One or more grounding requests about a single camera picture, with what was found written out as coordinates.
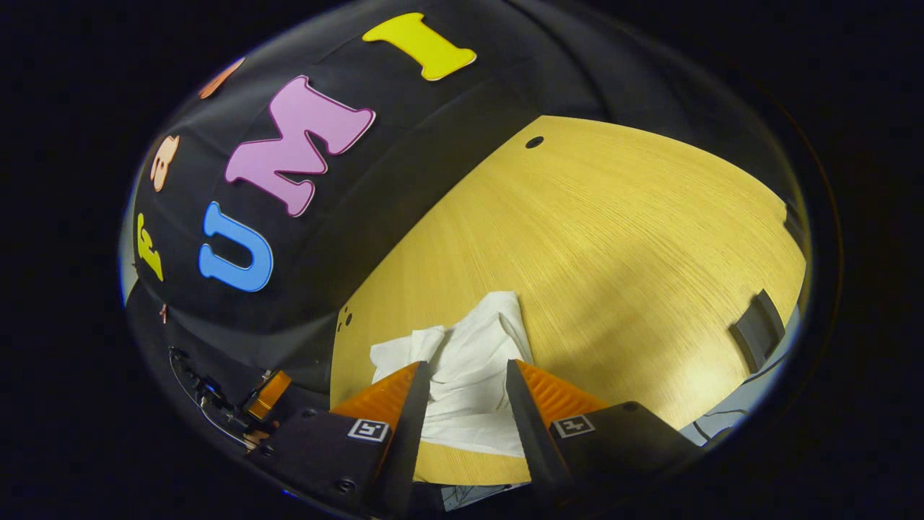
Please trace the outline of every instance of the yellow letter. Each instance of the yellow letter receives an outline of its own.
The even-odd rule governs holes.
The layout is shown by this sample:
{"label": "yellow letter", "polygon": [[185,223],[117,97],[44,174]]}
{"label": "yellow letter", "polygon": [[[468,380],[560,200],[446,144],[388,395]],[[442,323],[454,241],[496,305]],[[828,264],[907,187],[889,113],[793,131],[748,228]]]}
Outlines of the yellow letter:
{"label": "yellow letter", "polygon": [[151,235],[144,227],[144,215],[138,213],[138,256],[151,266],[157,279],[164,281],[164,272],[161,269],[161,254],[153,250],[154,244]]}
{"label": "yellow letter", "polygon": [[362,35],[363,42],[385,40],[423,66],[424,80],[436,81],[475,61],[475,52],[460,49],[421,21],[420,13],[407,13],[373,27]]}

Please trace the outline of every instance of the yellow letter i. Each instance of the yellow letter i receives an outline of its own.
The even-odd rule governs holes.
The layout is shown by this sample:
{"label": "yellow letter i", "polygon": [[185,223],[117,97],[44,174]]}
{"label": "yellow letter i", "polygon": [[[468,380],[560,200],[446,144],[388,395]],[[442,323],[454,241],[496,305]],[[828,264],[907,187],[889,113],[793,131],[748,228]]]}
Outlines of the yellow letter i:
{"label": "yellow letter i", "polygon": [[386,42],[401,49],[423,66],[424,80],[436,81],[475,61],[475,52],[460,49],[421,21],[420,13],[407,13],[373,27],[363,42]]}

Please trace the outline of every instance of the wooden table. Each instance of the wooden table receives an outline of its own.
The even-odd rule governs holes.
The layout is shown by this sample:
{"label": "wooden table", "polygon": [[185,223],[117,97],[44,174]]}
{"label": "wooden table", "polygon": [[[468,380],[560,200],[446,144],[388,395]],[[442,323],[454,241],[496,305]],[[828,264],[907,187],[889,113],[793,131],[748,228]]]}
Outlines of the wooden table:
{"label": "wooden table", "polygon": [[[331,405],[370,384],[372,344],[450,327],[488,292],[512,290],[538,367],[684,427],[748,376],[728,328],[751,297],[766,289],[784,323],[792,313],[805,258],[784,220],[769,189],[698,148],[540,117],[462,179],[346,303]],[[525,459],[422,442],[415,479],[496,485],[529,481],[529,471]]]}

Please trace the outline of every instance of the pink letter m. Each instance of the pink letter m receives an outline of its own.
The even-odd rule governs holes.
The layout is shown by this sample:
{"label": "pink letter m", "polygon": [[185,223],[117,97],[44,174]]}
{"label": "pink letter m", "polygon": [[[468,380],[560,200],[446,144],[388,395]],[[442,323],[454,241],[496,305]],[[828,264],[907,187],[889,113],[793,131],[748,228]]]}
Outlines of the pink letter m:
{"label": "pink letter m", "polygon": [[243,142],[231,154],[225,180],[244,179],[286,203],[292,217],[304,213],[314,184],[310,180],[293,182],[281,172],[321,175],[327,163],[308,133],[320,137],[327,153],[340,155],[369,129],[375,112],[354,110],[312,89],[308,77],[298,76],[286,84],[270,102],[270,116],[281,139]]}

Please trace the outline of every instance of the white tissue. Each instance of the white tissue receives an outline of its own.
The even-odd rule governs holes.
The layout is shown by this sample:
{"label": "white tissue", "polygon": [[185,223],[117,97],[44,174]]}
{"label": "white tissue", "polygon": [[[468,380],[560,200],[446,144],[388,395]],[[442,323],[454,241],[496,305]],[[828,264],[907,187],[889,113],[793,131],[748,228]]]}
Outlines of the white tissue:
{"label": "white tissue", "polygon": [[507,361],[532,364],[517,294],[490,292],[449,329],[414,330],[372,345],[372,382],[429,361],[430,400],[420,439],[471,452],[523,456],[506,392]]}

